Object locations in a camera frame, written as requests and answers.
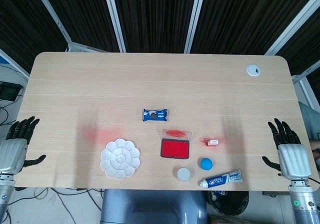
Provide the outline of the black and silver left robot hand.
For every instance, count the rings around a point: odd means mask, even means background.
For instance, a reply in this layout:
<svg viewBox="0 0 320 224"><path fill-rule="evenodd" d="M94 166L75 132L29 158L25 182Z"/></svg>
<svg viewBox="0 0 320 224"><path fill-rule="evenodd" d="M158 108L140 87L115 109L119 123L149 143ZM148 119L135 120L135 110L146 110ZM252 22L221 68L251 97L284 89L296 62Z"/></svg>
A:
<svg viewBox="0 0 320 224"><path fill-rule="evenodd" d="M27 150L34 129L39 123L34 116L15 122L8 130L4 140L0 142L0 172L3 175L16 175L23 168L37 165L45 160L45 154L37 159L27 160Z"/></svg>

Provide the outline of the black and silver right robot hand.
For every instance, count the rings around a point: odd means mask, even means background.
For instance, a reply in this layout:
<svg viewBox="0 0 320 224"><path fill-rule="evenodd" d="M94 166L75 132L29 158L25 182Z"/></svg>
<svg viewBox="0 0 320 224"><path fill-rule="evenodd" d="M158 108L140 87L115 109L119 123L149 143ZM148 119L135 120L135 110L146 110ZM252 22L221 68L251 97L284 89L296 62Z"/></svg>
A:
<svg viewBox="0 0 320 224"><path fill-rule="evenodd" d="M274 119L268 123L276 146L279 163L270 161L266 156L263 162L279 172L288 180L306 180L312 171L306 147L301 143L298 135L284 121Z"/></svg>

